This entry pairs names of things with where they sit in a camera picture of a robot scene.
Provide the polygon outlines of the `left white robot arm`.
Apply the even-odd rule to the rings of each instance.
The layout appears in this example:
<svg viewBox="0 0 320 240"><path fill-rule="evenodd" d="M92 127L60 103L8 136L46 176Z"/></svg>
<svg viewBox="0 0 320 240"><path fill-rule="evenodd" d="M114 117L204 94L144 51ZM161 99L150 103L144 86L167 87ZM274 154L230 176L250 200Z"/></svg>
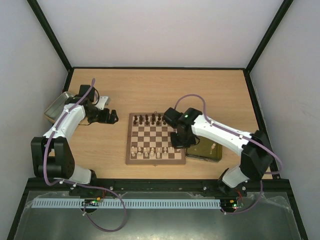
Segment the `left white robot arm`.
<svg viewBox="0 0 320 240"><path fill-rule="evenodd" d="M76 165L69 141L83 120L88 124L115 124L119 118L116 110L108 109L110 97L100 96L92 85L82 84L79 92L64 92L45 111L54 121L41 137L31 140L31 156L34 175L43 178L49 186L54 183L88 185L96 174L93 170Z"/></svg>

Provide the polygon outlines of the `gold metal tin tray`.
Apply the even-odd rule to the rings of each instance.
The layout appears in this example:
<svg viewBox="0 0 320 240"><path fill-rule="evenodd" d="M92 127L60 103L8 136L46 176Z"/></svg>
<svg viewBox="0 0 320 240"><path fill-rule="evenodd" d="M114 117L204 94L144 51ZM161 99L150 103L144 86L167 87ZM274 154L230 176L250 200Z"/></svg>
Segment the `gold metal tin tray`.
<svg viewBox="0 0 320 240"><path fill-rule="evenodd" d="M215 143L216 146L212 154L210 154L213 143ZM197 145L187 148L185 156L191 159L217 163L222 159L223 146L213 140L199 136L197 139Z"/></svg>

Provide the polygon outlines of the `wooden chess board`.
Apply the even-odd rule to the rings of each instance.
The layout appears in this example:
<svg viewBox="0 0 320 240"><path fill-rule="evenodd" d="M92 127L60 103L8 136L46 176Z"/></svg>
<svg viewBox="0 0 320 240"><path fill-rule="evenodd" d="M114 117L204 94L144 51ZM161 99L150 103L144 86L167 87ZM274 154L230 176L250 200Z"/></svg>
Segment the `wooden chess board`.
<svg viewBox="0 0 320 240"><path fill-rule="evenodd" d="M172 146L174 129L165 122L163 112L132 112L128 118L127 165L186 164L184 150Z"/></svg>

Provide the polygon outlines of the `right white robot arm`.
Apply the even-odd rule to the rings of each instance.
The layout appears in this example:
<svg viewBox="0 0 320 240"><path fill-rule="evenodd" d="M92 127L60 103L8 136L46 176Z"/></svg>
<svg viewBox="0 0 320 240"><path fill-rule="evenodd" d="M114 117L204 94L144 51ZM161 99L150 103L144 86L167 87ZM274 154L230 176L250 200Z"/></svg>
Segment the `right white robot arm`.
<svg viewBox="0 0 320 240"><path fill-rule="evenodd" d="M266 135L240 131L207 117L203 112L189 108L178 112L170 107L164 113L165 122L175 129L170 134L175 149L186 149L203 137L212 140L240 156L240 164L226 169L217 180L218 191L229 196L239 184L246 181L260 181L273 159L270 142Z"/></svg>

